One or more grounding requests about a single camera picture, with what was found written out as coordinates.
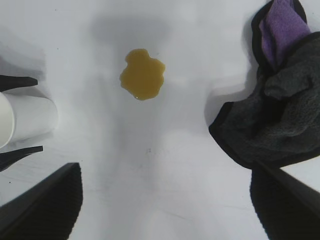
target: paper cup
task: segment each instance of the paper cup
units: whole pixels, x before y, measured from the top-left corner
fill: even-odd
[[[58,124],[55,104],[43,97],[0,93],[0,148],[52,131]]]

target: yellow liquid spill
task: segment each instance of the yellow liquid spill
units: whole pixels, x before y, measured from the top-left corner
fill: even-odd
[[[125,61],[127,67],[120,75],[121,87],[138,100],[157,96],[164,83],[166,66],[158,59],[151,58],[146,49],[132,50]]]

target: white paper cup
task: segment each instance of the white paper cup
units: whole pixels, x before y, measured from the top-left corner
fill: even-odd
[[[58,112],[51,100],[0,92],[0,148],[48,133],[57,124]]]

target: black trim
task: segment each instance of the black trim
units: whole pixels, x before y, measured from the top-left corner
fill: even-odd
[[[214,122],[209,126],[209,133],[219,145],[219,147],[237,164],[241,165],[244,168],[251,169],[252,163],[244,161],[238,154],[233,150],[231,146],[229,146],[226,141],[219,134],[219,127],[226,120],[229,112],[231,111],[234,103],[226,102],[223,104],[221,110],[218,113],[218,116],[215,118]]]

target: towel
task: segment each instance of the towel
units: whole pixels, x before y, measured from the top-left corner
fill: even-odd
[[[283,167],[317,157],[320,32],[294,44],[277,73],[264,73],[266,69],[247,99],[223,105],[210,134],[234,161],[249,169],[254,160]]]
[[[263,51],[263,33],[260,29],[261,22],[266,19],[271,7],[273,6],[274,1],[270,1],[264,7],[262,7],[257,14],[254,16],[251,27],[252,27],[252,51],[253,55],[258,62],[259,71],[265,75],[265,77],[272,76],[277,73],[277,69],[274,69],[270,64],[269,60],[266,58]],[[298,16],[307,24],[307,16],[304,8],[298,0],[293,0],[294,11]]]
[[[274,70],[281,66],[290,48],[311,33],[295,12],[293,0],[274,0],[259,28],[263,53]]]

